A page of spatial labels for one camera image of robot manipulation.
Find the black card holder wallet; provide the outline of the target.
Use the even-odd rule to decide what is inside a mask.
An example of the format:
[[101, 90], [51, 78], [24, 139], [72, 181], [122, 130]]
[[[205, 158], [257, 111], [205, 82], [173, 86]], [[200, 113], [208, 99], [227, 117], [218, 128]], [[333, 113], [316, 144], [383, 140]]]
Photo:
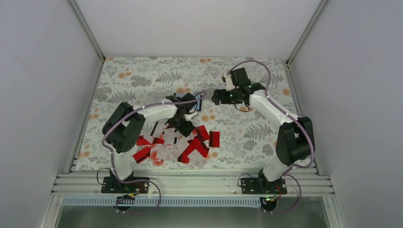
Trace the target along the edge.
[[194, 112], [200, 112], [202, 110], [202, 100], [197, 100], [201, 97], [201, 95], [192, 95], [191, 93], [174, 93], [174, 97], [179, 100], [179, 102], [188, 102], [192, 101], [192, 103], [179, 104], [177, 107], [182, 107], [185, 109], [186, 113], [192, 114]]

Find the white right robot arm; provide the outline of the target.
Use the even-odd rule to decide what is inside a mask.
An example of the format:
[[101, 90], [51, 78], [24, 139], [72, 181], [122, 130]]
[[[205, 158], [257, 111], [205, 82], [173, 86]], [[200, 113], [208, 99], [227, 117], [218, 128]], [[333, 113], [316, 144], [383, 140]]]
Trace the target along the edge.
[[294, 168], [301, 168], [297, 162], [309, 158], [309, 168], [315, 157], [313, 124], [309, 117], [299, 117], [289, 112], [269, 95], [268, 86], [252, 83], [245, 68], [238, 68], [222, 77], [224, 89], [213, 92], [215, 105], [245, 104], [265, 116], [278, 126], [276, 155], [258, 172], [257, 186], [262, 193], [270, 193], [276, 181]]

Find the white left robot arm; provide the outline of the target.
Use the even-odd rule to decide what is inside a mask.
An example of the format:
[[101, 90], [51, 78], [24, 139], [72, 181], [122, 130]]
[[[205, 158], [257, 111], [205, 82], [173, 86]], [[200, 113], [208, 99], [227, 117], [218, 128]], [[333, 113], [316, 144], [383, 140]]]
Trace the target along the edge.
[[177, 98], [167, 96], [161, 101], [139, 106], [121, 103], [105, 123], [102, 133], [102, 146], [110, 150], [111, 172], [115, 176], [113, 186], [120, 192], [132, 187], [130, 175], [133, 173], [129, 151], [136, 145], [144, 124], [166, 119], [166, 125], [174, 127], [187, 137], [195, 129], [190, 121], [191, 110], [206, 96], [202, 91]]

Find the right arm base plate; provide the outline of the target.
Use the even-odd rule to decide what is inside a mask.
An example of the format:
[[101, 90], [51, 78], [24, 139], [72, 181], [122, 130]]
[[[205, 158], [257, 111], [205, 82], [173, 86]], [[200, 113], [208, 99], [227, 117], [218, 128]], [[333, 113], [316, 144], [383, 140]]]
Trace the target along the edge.
[[284, 179], [279, 178], [272, 182], [261, 182], [258, 178], [241, 178], [240, 187], [243, 194], [287, 194], [287, 185]]

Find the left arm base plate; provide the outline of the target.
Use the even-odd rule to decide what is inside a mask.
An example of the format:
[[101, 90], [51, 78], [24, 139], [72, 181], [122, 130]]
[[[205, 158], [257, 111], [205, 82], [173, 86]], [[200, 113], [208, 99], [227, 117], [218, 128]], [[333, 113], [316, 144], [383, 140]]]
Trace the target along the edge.
[[128, 177], [126, 181], [136, 181], [134, 183], [121, 183], [115, 176], [104, 177], [102, 193], [108, 194], [129, 194], [129, 193], [148, 193], [148, 177]]

